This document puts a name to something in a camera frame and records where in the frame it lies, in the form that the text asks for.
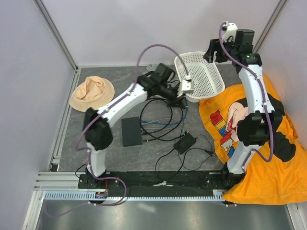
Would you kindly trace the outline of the black network switch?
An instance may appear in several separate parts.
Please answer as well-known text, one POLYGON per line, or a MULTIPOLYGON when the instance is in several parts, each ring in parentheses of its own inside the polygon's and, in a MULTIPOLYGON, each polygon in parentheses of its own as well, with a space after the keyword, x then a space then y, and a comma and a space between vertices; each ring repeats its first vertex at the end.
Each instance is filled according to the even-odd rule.
POLYGON ((123 147, 142 144, 142 132, 139 117, 123 118, 121 120, 123 147))

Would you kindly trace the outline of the grey cloth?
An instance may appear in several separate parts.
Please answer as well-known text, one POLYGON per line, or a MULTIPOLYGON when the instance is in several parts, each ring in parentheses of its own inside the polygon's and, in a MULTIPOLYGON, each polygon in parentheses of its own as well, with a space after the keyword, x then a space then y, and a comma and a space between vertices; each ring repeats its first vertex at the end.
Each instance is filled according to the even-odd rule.
POLYGON ((146 68, 145 68, 145 71, 143 72, 143 74, 147 74, 149 72, 155 71, 157 66, 158 66, 158 64, 147 65, 146 68))

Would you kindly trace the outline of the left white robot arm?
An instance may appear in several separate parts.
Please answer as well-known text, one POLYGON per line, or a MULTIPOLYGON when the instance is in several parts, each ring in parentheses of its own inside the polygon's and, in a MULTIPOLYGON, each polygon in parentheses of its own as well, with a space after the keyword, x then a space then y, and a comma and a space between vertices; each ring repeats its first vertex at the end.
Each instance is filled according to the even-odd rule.
POLYGON ((89 154, 89 184, 94 188, 101 188, 105 184, 103 174, 106 172, 106 149, 113 141, 112 127, 123 115, 156 95, 165 99, 171 107, 184 108, 185 94, 192 89, 191 80, 181 80, 177 85, 171 86, 165 78, 152 71, 138 76, 127 90, 113 101, 98 109, 87 109, 82 135, 89 154))

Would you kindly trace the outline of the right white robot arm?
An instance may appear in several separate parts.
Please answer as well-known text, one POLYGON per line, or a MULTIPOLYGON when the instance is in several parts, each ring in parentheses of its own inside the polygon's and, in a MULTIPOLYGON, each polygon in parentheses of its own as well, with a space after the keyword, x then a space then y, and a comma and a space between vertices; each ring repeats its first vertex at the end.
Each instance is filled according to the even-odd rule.
POLYGON ((270 162, 274 153, 274 133, 282 121, 282 115, 272 106, 263 79, 262 61, 253 52, 254 31, 238 29, 234 23, 223 22, 219 37, 212 39, 203 58, 208 62, 232 61, 241 79, 248 114, 237 124, 238 145, 232 157, 221 170, 220 184, 232 188, 246 175, 246 167, 257 153, 270 162))

